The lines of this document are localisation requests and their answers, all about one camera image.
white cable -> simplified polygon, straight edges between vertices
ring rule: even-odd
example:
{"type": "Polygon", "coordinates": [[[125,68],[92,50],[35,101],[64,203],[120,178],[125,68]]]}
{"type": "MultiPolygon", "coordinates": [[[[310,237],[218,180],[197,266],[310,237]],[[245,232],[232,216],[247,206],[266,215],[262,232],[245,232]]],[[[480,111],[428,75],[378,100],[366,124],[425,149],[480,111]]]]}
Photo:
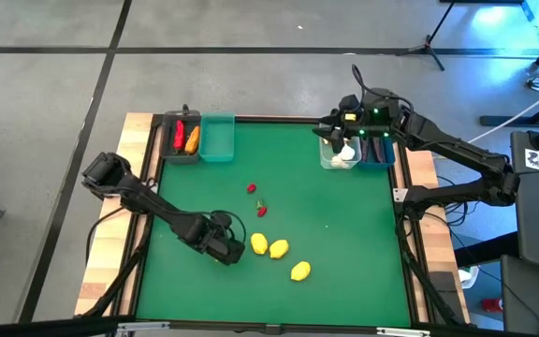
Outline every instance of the white cable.
{"type": "Polygon", "coordinates": [[[528,112],[528,111],[530,111],[531,109],[535,108],[537,105],[539,105],[539,99],[538,99],[535,103],[531,104],[531,105],[530,105],[528,108],[526,108],[524,111],[518,113],[515,117],[509,119],[508,121],[502,123],[501,125],[498,125],[498,126],[496,126],[496,127],[491,128],[490,130],[488,130],[488,131],[484,132],[483,134],[481,134],[481,135],[475,137],[474,139],[469,140],[468,142],[469,142],[469,143],[473,143],[474,141],[476,141],[476,140],[478,140],[478,139],[482,139],[483,137],[485,137],[485,136],[491,134],[492,132],[495,132],[495,131],[500,130],[501,128],[503,128],[503,127],[505,127],[505,126],[507,126],[507,125],[513,123],[513,121],[515,121],[517,118],[523,116],[526,112],[528,112]]]}

yellow lemon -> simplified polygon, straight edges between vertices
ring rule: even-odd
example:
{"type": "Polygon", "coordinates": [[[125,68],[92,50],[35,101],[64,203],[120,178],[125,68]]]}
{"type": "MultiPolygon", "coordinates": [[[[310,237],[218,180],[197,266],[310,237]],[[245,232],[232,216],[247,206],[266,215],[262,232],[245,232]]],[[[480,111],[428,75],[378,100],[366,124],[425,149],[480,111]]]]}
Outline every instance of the yellow lemon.
{"type": "Polygon", "coordinates": [[[286,252],[288,252],[288,241],[286,240],[278,240],[269,247],[269,257],[271,258],[280,258],[286,252]]]}
{"type": "Polygon", "coordinates": [[[264,255],[268,250],[268,239],[261,233],[255,233],[251,235],[251,245],[256,254],[264,255]]]}
{"type": "Polygon", "coordinates": [[[290,279],[294,281],[302,281],[309,276],[311,265],[307,261],[300,261],[290,272],[290,279]]]}

green table surface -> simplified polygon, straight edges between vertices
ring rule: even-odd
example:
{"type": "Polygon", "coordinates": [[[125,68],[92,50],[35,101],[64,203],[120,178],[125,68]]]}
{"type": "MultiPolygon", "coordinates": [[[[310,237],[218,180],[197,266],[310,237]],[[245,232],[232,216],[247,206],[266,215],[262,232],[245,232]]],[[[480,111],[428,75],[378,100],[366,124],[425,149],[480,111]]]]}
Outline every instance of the green table surface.
{"type": "MultiPolygon", "coordinates": [[[[137,317],[272,324],[409,327],[401,253],[385,170],[320,166],[311,125],[235,128],[230,163],[165,164],[159,194],[186,211],[228,210],[247,227],[246,250],[225,266],[153,221],[137,317]],[[255,183],[253,194],[246,192],[255,183]],[[257,217],[259,198],[268,206],[257,217]],[[282,259],[256,255],[249,239],[290,243],[282,259]],[[310,276],[290,280],[300,261],[310,276]]],[[[238,223],[232,225],[241,236],[238,223]]]]}

blue bin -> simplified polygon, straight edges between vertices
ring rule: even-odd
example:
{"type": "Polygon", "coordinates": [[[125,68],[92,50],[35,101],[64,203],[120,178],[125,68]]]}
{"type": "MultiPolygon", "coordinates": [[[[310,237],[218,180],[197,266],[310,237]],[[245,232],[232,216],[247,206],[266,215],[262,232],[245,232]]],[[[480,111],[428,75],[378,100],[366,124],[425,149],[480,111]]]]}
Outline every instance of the blue bin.
{"type": "Polygon", "coordinates": [[[206,162],[234,159],[234,113],[201,115],[201,142],[198,153],[206,162]]]}
{"type": "Polygon", "coordinates": [[[367,160],[366,161],[359,161],[357,163],[358,168],[362,169],[388,169],[394,164],[395,156],[394,156],[394,149],[392,148],[392,139],[390,138],[382,138],[382,144],[384,145],[384,163],[377,163],[373,160],[373,155],[371,154],[371,150],[368,153],[367,160]]]}

concrete floor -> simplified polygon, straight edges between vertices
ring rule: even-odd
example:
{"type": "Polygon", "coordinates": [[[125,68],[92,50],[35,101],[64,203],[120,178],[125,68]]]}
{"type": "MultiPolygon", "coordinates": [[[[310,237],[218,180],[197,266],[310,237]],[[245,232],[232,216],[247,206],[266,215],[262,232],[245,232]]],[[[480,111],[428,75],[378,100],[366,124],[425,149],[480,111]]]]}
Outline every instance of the concrete floor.
{"type": "MultiPolygon", "coordinates": [[[[108,46],[121,7],[121,0],[0,0],[0,45],[108,46]]],[[[418,44],[445,8],[437,0],[140,0],[120,45],[400,48],[418,44]]],[[[433,44],[539,49],[536,27],[517,6],[457,5],[433,44]]],[[[7,209],[0,219],[0,323],[12,319],[103,59],[0,54],[0,207],[7,209]]],[[[424,56],[119,54],[82,165],[115,150],[129,111],[162,112],[188,103],[237,114],[326,114],[343,95],[359,92],[351,63],[369,85],[409,98],[417,111],[464,139],[487,130],[478,125],[479,115],[515,114],[539,98],[523,86],[529,59],[443,62],[446,72],[424,56]]],[[[509,131],[478,145],[508,154],[509,131]]],[[[439,161],[437,169],[459,183],[474,177],[449,161],[439,161]]],[[[87,231],[99,209],[100,202],[77,185],[37,320],[72,316],[87,231]]],[[[456,231],[484,240],[514,228],[514,210],[480,205],[456,231]]]]}

